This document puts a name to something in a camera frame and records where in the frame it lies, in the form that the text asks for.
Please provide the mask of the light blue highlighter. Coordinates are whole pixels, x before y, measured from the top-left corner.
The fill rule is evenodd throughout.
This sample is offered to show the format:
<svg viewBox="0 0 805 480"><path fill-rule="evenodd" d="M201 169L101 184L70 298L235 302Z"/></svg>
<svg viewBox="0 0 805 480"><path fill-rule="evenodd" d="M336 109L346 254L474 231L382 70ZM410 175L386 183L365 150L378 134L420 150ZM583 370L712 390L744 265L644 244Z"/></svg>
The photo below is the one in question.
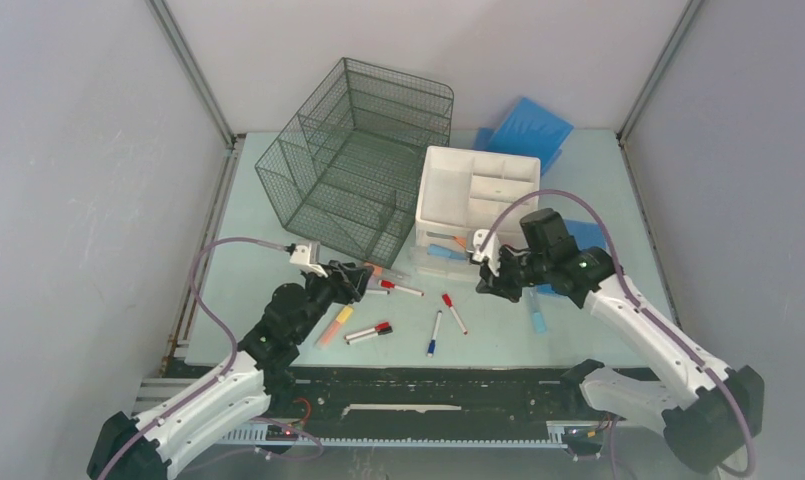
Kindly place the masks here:
<svg viewBox="0 0 805 480"><path fill-rule="evenodd" d="M449 260L466 261L465 253L461 253L451 248L443 247L437 244L430 244L427 247L427 254L430 256L445 258Z"/></svg>

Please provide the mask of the white plastic drawer organizer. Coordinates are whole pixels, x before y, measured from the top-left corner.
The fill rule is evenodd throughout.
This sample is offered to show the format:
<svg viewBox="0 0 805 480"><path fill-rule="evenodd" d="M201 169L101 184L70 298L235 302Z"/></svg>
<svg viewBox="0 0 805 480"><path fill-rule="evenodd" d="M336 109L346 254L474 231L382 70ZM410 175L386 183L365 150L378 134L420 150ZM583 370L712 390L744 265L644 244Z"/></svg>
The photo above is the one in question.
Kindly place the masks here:
<svg viewBox="0 0 805 480"><path fill-rule="evenodd" d="M540 160L451 147L426 150L415 210L411 263L416 272L475 282L479 268L468 261L430 256L437 244L466 253L453 241L488 229L520 197L540 187Z"/></svg>

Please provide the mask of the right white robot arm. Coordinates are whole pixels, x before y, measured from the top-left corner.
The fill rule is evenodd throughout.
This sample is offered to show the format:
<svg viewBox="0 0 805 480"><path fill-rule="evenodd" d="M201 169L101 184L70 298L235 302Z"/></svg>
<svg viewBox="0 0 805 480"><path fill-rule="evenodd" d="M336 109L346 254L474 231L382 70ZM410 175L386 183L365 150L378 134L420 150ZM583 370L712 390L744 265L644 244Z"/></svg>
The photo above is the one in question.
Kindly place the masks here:
<svg viewBox="0 0 805 480"><path fill-rule="evenodd" d="M580 248L559 213L532 212L520 227L523 248L502 243L491 229L468 236L470 261L480 268L477 292L518 302L524 290L547 285L611 328L656 377L636 380L585 360L562 378L566 414L584 418L597 410L637 423L700 474L724 468L739 450L754 453L765 396L759 373L733 369L700 347L646 300L612 253Z"/></svg>

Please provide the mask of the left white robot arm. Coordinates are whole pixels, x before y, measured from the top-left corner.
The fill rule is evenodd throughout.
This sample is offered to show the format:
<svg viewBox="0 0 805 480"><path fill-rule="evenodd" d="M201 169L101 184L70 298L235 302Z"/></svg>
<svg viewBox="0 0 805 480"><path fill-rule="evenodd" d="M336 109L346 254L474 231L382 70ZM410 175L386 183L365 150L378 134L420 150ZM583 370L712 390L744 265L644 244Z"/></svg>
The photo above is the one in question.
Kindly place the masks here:
<svg viewBox="0 0 805 480"><path fill-rule="evenodd" d="M289 366L334 304L366 293L370 266L331 261L304 282L279 286L258 323L220 365L177 395L136 416L106 420L86 468L91 479L175 479L240 424L282 416L294 403Z"/></svg>

